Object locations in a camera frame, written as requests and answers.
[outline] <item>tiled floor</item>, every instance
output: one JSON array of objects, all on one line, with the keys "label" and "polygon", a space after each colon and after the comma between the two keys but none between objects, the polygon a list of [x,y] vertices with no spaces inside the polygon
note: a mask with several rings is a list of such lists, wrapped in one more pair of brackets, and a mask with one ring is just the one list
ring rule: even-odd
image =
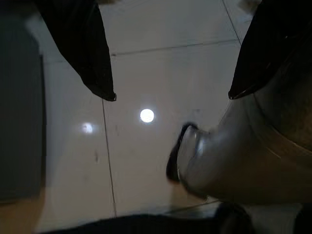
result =
[{"label": "tiled floor", "polygon": [[[184,122],[209,129],[222,117],[251,16],[236,0],[118,0],[100,10],[112,54],[112,103],[82,84],[38,15],[27,22],[45,62],[46,188],[10,214],[0,211],[7,221],[31,217],[23,231],[204,203],[168,183],[167,158]],[[155,114],[150,124],[139,118],[145,108]]]}]

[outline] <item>glossy floor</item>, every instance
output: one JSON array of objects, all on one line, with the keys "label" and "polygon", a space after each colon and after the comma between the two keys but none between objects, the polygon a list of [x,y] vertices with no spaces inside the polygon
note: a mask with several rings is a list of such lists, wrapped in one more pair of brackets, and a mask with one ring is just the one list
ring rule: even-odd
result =
[{"label": "glossy floor", "polygon": [[[168,183],[168,155],[183,123],[209,129],[222,117],[252,17],[237,0],[110,2],[100,10],[116,102],[82,84],[39,15],[27,21],[45,62],[46,188],[40,198],[6,208],[1,218],[10,230],[47,231],[205,203]],[[144,109],[153,111],[152,122],[140,119]],[[18,218],[28,221],[10,226]]]}]

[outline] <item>white floor tile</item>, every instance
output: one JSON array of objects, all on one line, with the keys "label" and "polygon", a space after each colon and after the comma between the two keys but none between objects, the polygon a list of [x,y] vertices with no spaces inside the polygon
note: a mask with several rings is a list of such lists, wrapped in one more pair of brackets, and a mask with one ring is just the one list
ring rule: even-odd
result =
[{"label": "white floor tile", "polygon": [[220,0],[120,0],[100,9],[112,54],[236,39]]},{"label": "white floor tile", "polygon": [[[202,202],[168,183],[167,159],[183,123],[218,124],[238,52],[235,41],[113,57],[117,101],[104,107],[118,215]],[[146,108],[150,124],[140,121]]]},{"label": "white floor tile", "polygon": [[238,34],[238,38],[241,42],[243,41],[248,31],[249,25],[253,19],[251,14],[248,14],[241,7],[239,7],[239,4],[242,1],[243,0],[224,0],[231,20],[234,24],[234,28]]},{"label": "white floor tile", "polygon": [[114,216],[102,102],[68,63],[45,67],[45,202],[37,230]]}]

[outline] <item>gray object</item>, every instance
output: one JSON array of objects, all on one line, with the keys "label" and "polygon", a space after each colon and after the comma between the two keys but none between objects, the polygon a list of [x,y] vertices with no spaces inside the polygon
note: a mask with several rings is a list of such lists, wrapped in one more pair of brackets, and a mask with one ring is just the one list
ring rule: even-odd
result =
[{"label": "gray object", "polygon": [[189,191],[239,203],[312,201],[312,37],[210,132],[189,127],[179,176]]},{"label": "gray object", "polygon": [[22,20],[0,16],[0,202],[39,194],[44,96],[36,41]]}]

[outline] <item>tile grout line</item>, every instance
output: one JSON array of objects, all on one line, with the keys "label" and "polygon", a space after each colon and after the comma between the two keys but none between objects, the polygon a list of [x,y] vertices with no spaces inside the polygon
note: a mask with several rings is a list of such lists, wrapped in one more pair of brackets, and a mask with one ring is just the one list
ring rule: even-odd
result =
[{"label": "tile grout line", "polygon": [[229,13],[229,11],[228,11],[228,8],[227,8],[226,5],[225,5],[224,0],[222,0],[222,3],[223,3],[223,6],[224,6],[224,9],[225,9],[225,11],[226,11],[226,13],[228,14],[228,17],[229,17],[229,19],[230,19],[230,22],[231,22],[232,28],[233,28],[233,30],[234,30],[234,32],[235,32],[236,38],[237,38],[237,40],[238,40],[238,43],[239,43],[240,46],[241,46],[242,43],[240,42],[240,39],[239,39],[238,34],[237,34],[237,31],[236,31],[236,29],[235,29],[235,27],[234,27],[234,23],[233,23],[233,21],[232,21],[232,18],[231,18],[231,16],[230,16],[230,13]]},{"label": "tile grout line", "polygon": [[220,40],[220,41],[212,41],[212,42],[201,42],[201,43],[188,44],[188,45],[160,47],[160,48],[155,48],[155,49],[137,50],[137,51],[130,51],[130,52],[112,53],[111,56],[117,57],[117,56],[124,56],[124,55],[143,54],[143,53],[155,52],[155,51],[164,51],[164,50],[186,48],[186,47],[215,45],[215,44],[234,42],[234,41],[237,41],[237,40],[238,39],[229,39],[229,40]]},{"label": "tile grout line", "polygon": [[103,99],[102,99],[102,108],[103,108],[106,148],[107,148],[107,155],[108,155],[109,174],[110,174],[110,177],[111,177],[111,187],[112,187],[112,196],[113,196],[113,209],[114,209],[114,215],[116,217],[117,216],[117,210],[116,210],[115,193],[114,193],[114,185],[113,185],[113,177],[112,177],[111,159],[110,159],[110,154],[109,154],[108,136],[107,136],[107,128],[106,128],[106,117],[105,117],[104,100]]}]

